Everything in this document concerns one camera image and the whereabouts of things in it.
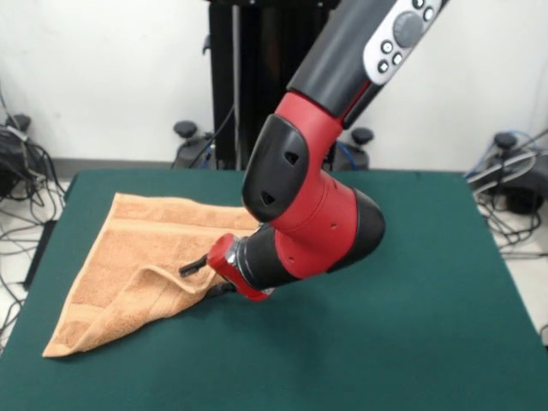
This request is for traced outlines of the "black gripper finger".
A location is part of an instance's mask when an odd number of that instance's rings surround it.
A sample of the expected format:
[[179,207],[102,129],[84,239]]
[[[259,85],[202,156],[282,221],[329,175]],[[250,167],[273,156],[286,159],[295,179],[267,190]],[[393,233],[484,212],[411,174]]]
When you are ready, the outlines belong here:
[[194,262],[184,265],[183,267],[179,269],[178,271],[179,275],[181,277],[189,277],[197,273],[199,270],[207,266],[207,258],[208,258],[208,255],[205,254],[201,256],[199,259],[195,260]]
[[236,286],[231,282],[216,283],[207,290],[207,298],[216,298],[221,295],[236,292]]

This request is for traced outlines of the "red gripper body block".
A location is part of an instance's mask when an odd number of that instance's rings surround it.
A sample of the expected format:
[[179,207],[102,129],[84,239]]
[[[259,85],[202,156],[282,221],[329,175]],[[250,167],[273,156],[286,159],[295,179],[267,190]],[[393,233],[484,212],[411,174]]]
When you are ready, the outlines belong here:
[[232,234],[220,237],[207,254],[206,263],[235,289],[250,301],[263,301],[274,291],[273,288],[257,290],[252,288],[241,274],[236,252],[241,240]]

